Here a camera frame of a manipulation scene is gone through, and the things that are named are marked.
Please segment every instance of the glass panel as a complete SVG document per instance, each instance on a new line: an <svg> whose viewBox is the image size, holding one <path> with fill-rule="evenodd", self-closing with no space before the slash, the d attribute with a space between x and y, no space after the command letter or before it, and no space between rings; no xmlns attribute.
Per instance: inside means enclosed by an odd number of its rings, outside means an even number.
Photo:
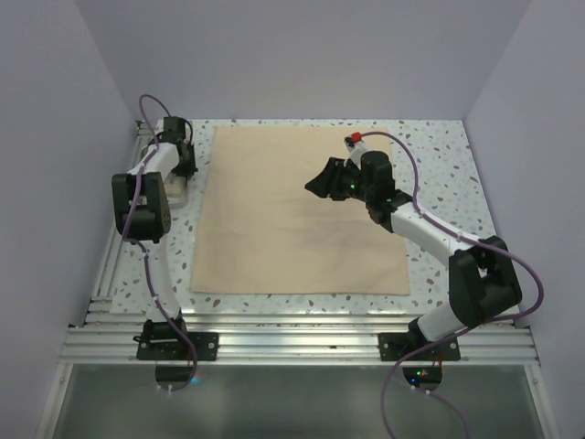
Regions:
<svg viewBox="0 0 585 439"><path fill-rule="evenodd" d="M198 383L168 397L152 366L77 366L55 437L111 439L387 437L379 394L388 367L202 365ZM389 419L400 438L463 438L457 415L390 383ZM456 367L437 390L459 407L473 438L543 437L522 367Z"/></svg>

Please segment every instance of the white wall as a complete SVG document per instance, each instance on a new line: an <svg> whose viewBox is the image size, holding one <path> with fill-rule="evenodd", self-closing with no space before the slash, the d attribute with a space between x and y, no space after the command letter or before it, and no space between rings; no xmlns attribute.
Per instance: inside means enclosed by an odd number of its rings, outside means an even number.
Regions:
<svg viewBox="0 0 585 439"><path fill-rule="evenodd" d="M131 108L461 119L530 0L76 2Z"/></svg>
<svg viewBox="0 0 585 439"><path fill-rule="evenodd" d="M0 437L31 438L89 302L133 119L70 0L0 5Z"/></svg>
<svg viewBox="0 0 585 439"><path fill-rule="evenodd" d="M530 323L569 439L585 436L584 17L580 0L533 0L465 119L498 232L547 287Z"/></svg>

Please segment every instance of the black mounting plate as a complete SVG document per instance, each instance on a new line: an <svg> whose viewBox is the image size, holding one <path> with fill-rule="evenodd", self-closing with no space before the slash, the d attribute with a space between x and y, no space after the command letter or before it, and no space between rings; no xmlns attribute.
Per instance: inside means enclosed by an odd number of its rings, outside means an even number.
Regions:
<svg viewBox="0 0 585 439"><path fill-rule="evenodd" d="M397 361L412 351L406 333L381 333L378 334L378 348L382 361ZM461 352L457 339L443 343L438 347L423 352L410 360L433 361L442 353L443 361L459 361Z"/></svg>
<svg viewBox="0 0 585 439"><path fill-rule="evenodd" d="M197 361L215 361L218 356L219 334L217 332L188 332L187 336L195 345ZM143 348L140 344L136 351L136 359L165 361L191 360L186 351L185 343L165 341L151 343L150 347Z"/></svg>

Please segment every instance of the fabric sheet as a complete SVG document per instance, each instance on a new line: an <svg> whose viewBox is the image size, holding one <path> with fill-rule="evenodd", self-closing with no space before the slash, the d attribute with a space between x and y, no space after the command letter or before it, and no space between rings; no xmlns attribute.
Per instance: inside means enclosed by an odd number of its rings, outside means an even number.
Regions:
<svg viewBox="0 0 585 439"><path fill-rule="evenodd" d="M355 127L354 131L369 131ZM363 202L304 189L346 127L219 127L197 225L191 287L218 294L409 294L404 239ZM391 153L385 137L371 149Z"/></svg>

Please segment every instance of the terrazzo table surface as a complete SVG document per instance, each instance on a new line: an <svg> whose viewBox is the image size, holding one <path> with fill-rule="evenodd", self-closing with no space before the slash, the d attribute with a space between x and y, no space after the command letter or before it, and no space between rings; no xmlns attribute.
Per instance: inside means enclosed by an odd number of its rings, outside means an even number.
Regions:
<svg viewBox="0 0 585 439"><path fill-rule="evenodd" d="M184 313L199 314L424 314L447 299L448 273L436 259L407 240L410 295L379 294L201 294L190 289L190 269L197 245L196 229L207 180L214 129L217 126L370 126L386 128L411 148L420 171L420 203L451 224L480 237L495 234L494 225L477 175L472 152L461 121L389 120L195 120L196 173L189 181L188 203L173 209L169 234L169 262L176 297ZM346 153L339 139L339 156ZM409 159L392 144L398 186L412 193ZM322 169L317 164L315 172ZM142 255L135 246L123 244L109 295L111 313L145 311Z"/></svg>

